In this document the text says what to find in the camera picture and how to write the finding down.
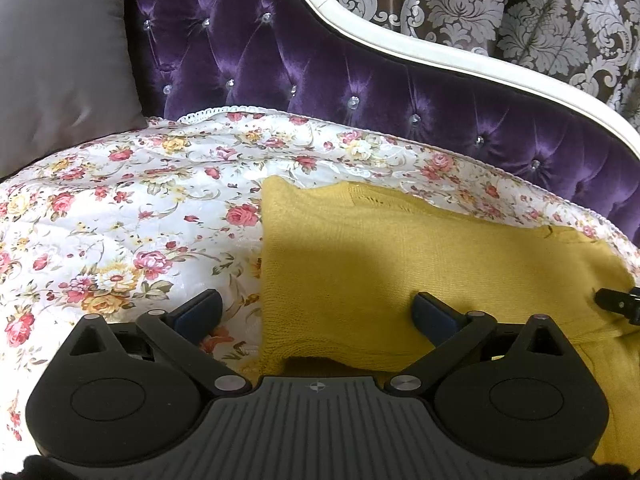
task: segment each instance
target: purple tufted headboard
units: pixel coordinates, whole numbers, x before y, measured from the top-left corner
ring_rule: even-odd
[[[125,0],[143,111],[257,105],[417,139],[608,217],[640,244],[640,161],[602,126],[476,76],[389,59],[303,0]]]

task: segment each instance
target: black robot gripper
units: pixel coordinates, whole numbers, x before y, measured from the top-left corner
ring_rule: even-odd
[[[84,316],[36,384],[40,453],[82,480],[573,480],[594,467],[609,409],[551,318],[498,323],[426,292],[433,351],[372,377],[263,377],[202,352],[222,317],[207,290],[136,322]]]

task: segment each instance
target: gray ribbed panel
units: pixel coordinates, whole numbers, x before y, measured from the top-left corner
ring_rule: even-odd
[[[571,480],[593,467],[494,464],[447,440],[420,400],[371,378],[320,381],[316,391],[313,379],[265,378],[219,399],[185,441],[146,462],[64,467],[85,480]]]

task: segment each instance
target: gray pillow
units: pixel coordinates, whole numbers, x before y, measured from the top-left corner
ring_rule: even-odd
[[[0,0],[0,178],[146,127],[122,0]]]

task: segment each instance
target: yellow fabric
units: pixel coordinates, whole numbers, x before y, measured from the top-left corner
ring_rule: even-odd
[[[367,184],[301,190],[279,177],[263,183],[262,224],[261,374],[307,357],[401,370],[432,348],[409,315],[421,290],[500,322],[544,312],[607,395],[596,459],[640,467],[640,332],[593,303],[601,287],[634,285],[606,242],[569,227],[488,222]]]

